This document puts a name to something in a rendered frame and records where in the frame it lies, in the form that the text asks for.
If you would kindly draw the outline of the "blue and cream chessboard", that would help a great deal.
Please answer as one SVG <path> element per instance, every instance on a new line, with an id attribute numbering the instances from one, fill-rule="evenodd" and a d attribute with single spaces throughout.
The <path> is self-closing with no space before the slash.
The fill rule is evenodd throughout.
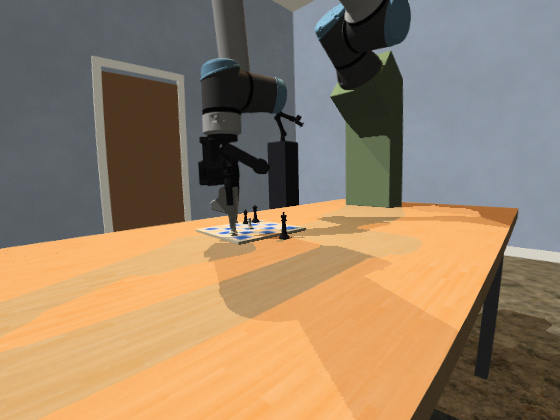
<path id="1" fill-rule="evenodd" d="M 267 239 L 280 236 L 282 232 L 282 223 L 259 220 L 260 222 L 251 222 L 253 229 L 246 229 L 248 224 L 238 222 L 236 224 L 237 234 L 229 234 L 230 225 L 218 225 L 195 229 L 195 231 L 216 237 L 235 244 L 244 244 L 257 240 Z M 294 226 L 286 224 L 287 234 L 306 230 L 306 227 Z"/>

